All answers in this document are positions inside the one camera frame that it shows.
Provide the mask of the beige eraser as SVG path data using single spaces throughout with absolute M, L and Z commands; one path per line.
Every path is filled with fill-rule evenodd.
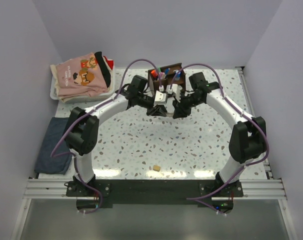
M 166 116 L 172 118 L 173 117 L 173 113 L 167 113 Z

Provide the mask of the brown wooden desk organizer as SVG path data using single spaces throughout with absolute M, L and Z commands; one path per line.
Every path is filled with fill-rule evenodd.
M 164 86 L 164 89 L 166 89 L 167 85 L 170 85 L 173 80 L 174 80 L 174 84 L 180 85 L 182 87 L 181 92 L 184 93 L 186 91 L 186 74 L 185 74 L 184 70 L 181 71 L 180 80 L 176 81 L 175 77 L 174 77 L 175 72 L 179 71 L 182 68 L 182 63 L 180 62 L 180 63 L 175 63 L 175 64 L 171 64 L 171 65 L 167 65 L 167 66 L 162 66 L 162 67 L 160 67 L 160 70 L 161 70 L 161 72 L 164 72 L 165 69 L 167 69 L 167 68 L 170 68 L 170 71 L 169 71 L 168 75 L 166 75 L 165 78 L 161 79 L 161 80 L 159 80 L 159 79 L 154 80 L 153 76 L 151 75 L 151 71 L 154 69 L 148 70 L 148 72 L 147 72 L 148 86 L 153 95 L 159 89 L 160 82 Z

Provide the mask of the blue grey sharpener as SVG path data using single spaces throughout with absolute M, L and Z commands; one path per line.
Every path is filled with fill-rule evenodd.
M 176 70 L 176 71 L 175 71 L 175 78 L 174 78 L 174 79 L 175 79 L 176 81 L 179 81 L 180 78 L 181 78 L 181 72 L 178 71 L 178 70 Z

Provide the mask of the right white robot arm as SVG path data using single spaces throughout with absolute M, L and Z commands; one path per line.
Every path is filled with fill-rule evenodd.
M 174 96 L 173 118 L 186 118 L 193 107 L 206 104 L 214 109 L 231 128 L 228 150 L 230 157 L 224 167 L 216 174 L 211 192 L 224 197 L 232 191 L 232 183 L 239 180 L 245 168 L 260 163 L 261 155 L 269 153 L 266 134 L 266 122 L 262 117 L 254 117 L 243 111 L 224 94 L 221 82 L 208 82 L 203 73 L 198 72 L 189 77 L 192 93 L 185 95 L 177 84 L 167 90 Z

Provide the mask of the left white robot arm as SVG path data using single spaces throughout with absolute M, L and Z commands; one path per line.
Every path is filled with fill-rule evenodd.
M 83 196 L 99 193 L 95 188 L 92 151 L 98 142 L 99 127 L 105 121 L 135 106 L 146 109 L 148 114 L 166 116 L 164 105 L 168 96 L 165 89 L 161 87 L 154 96 L 149 96 L 145 93 L 147 83 L 145 78 L 135 75 L 131 83 L 121 87 L 103 102 L 91 108 L 76 107 L 71 111 L 64 131 L 64 140 L 73 158 L 73 184 Z

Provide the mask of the orange black highlighter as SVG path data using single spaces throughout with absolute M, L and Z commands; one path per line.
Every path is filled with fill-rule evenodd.
M 151 75 L 152 75 L 152 77 L 155 81 L 158 79 L 158 74 L 157 74 L 157 71 L 155 69 L 151 71 Z

